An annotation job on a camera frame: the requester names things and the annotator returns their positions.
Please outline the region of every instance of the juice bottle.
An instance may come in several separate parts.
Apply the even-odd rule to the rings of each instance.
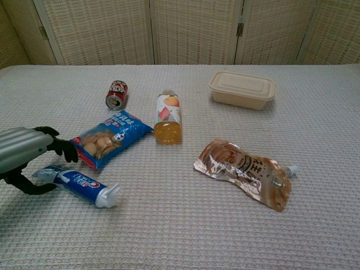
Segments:
[[[157,97],[154,135],[157,142],[163,145],[181,142],[179,98],[172,90],[164,90]]]

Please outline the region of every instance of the wall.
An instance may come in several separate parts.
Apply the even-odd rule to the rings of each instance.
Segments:
[[[24,48],[10,24],[0,2],[0,69],[12,65],[29,64]]]
[[[148,0],[43,0],[65,65],[152,64]]]
[[[235,64],[294,64],[315,0],[245,0]]]
[[[301,64],[360,63],[360,1],[318,1]]]
[[[41,35],[42,26],[32,0],[2,0],[32,64],[56,65],[48,40]]]
[[[151,0],[157,64],[232,64],[242,0]]]

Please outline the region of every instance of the bottle label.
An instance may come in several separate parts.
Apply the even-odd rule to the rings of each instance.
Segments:
[[[180,103],[177,96],[162,94],[157,98],[155,124],[162,121],[181,124]]]

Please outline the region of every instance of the white textured tablecloth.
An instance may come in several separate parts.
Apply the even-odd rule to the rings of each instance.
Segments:
[[[262,111],[215,103],[207,85],[223,69],[273,78],[274,101]],[[113,115],[115,79],[129,85],[126,110],[151,126],[157,95],[178,93],[182,145],[148,134],[101,172],[72,164],[120,182],[111,209],[0,181],[0,269],[360,269],[360,65],[8,67],[0,130],[50,125],[71,139]],[[284,212],[193,170],[219,136],[300,166]],[[24,174],[50,163],[65,161],[48,152]]]

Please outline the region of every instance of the beige food container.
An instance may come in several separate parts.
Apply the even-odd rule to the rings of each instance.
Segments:
[[[239,73],[217,72],[209,84],[214,101],[261,110],[275,96],[275,82]]]

